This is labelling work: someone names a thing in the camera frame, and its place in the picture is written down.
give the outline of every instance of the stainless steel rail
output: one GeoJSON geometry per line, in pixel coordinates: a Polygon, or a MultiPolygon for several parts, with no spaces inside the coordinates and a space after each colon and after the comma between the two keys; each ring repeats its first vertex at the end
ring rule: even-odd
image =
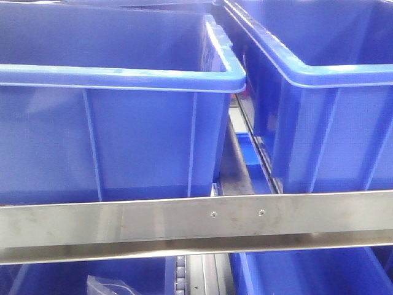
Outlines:
{"type": "Polygon", "coordinates": [[[393,244],[393,191],[229,196],[236,144],[224,197],[1,207],[0,264],[393,244]]]}

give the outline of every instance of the plastic storage crate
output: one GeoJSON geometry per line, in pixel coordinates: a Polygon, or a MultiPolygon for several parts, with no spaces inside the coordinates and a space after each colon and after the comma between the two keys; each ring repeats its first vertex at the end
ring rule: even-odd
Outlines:
{"type": "Polygon", "coordinates": [[[370,248],[231,255],[237,295],[383,295],[393,284],[370,248]]]}
{"type": "Polygon", "coordinates": [[[225,1],[241,104],[284,192],[393,188],[393,2],[225,1]]]}
{"type": "MultiPolygon", "coordinates": [[[[141,295],[175,294],[173,257],[25,264],[2,295],[71,295],[87,293],[88,275],[121,280],[141,295]]],[[[0,268],[0,276],[12,265],[0,268]]]]}
{"type": "Polygon", "coordinates": [[[244,70],[211,15],[0,3],[0,203],[209,195],[244,70]]]}

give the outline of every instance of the bin rim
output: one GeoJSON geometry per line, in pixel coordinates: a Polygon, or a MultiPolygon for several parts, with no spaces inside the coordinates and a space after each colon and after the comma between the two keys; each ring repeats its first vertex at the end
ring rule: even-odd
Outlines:
{"type": "Polygon", "coordinates": [[[294,86],[313,89],[393,85],[393,64],[306,65],[240,4],[224,0],[224,7],[280,74],[294,86]]]}
{"type": "MultiPolygon", "coordinates": [[[[45,6],[37,3],[6,3],[11,6],[45,6]]],[[[76,9],[118,8],[73,6],[76,9]]],[[[181,14],[182,12],[143,11],[148,14],[181,14]]],[[[238,93],[244,90],[246,73],[231,50],[232,43],[213,16],[202,14],[206,32],[219,54],[225,71],[178,71],[161,69],[100,68],[78,66],[0,64],[1,86],[66,87],[85,89],[164,90],[180,92],[238,93]]]]}

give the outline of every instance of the metal frame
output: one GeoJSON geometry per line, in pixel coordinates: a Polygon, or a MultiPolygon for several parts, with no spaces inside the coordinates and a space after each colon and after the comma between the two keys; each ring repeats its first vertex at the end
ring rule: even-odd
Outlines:
{"type": "Polygon", "coordinates": [[[393,191],[254,195],[231,127],[221,190],[0,207],[0,264],[393,244],[393,191]]]}

